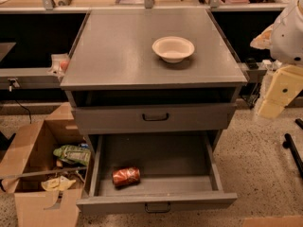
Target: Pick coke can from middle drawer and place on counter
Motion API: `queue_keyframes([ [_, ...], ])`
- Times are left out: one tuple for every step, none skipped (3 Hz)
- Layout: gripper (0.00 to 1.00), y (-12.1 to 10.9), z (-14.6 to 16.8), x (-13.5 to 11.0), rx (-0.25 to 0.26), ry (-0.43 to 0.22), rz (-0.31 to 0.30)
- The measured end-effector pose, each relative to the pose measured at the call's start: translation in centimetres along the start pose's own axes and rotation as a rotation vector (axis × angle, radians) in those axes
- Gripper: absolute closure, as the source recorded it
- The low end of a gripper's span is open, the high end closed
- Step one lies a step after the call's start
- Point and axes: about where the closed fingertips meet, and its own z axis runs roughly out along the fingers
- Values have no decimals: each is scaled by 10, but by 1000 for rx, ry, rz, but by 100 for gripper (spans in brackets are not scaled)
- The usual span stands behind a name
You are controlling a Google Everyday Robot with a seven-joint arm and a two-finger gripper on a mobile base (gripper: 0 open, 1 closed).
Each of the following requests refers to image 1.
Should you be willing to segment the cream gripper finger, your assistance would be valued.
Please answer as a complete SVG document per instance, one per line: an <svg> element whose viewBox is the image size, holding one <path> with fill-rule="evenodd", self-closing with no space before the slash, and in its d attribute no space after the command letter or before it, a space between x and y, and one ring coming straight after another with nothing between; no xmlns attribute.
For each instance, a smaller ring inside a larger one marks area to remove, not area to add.
<svg viewBox="0 0 303 227"><path fill-rule="evenodd" d="M263 100L259 109L258 116L274 119L277 118L285 109L285 106L282 104L277 104L274 101Z"/></svg>
<svg viewBox="0 0 303 227"><path fill-rule="evenodd" d="M250 46L256 49L269 49L271 46L271 34L273 26L266 27L256 38L252 40Z"/></svg>

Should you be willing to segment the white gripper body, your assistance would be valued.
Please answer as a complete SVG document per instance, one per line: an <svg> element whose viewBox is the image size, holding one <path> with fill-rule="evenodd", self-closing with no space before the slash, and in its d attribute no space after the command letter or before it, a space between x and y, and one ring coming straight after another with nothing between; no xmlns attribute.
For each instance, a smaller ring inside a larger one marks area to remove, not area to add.
<svg viewBox="0 0 303 227"><path fill-rule="evenodd" d="M303 90L303 68L287 65L274 72L266 100L274 105L286 107Z"/></svg>

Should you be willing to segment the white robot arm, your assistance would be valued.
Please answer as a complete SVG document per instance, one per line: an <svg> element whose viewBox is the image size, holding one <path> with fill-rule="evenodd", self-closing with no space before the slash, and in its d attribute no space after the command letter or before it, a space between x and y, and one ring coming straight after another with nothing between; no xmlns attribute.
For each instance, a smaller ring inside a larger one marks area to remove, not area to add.
<svg viewBox="0 0 303 227"><path fill-rule="evenodd" d="M274 119L303 90L303 0L292 0L250 46L281 63L264 78L258 101L257 115Z"/></svg>

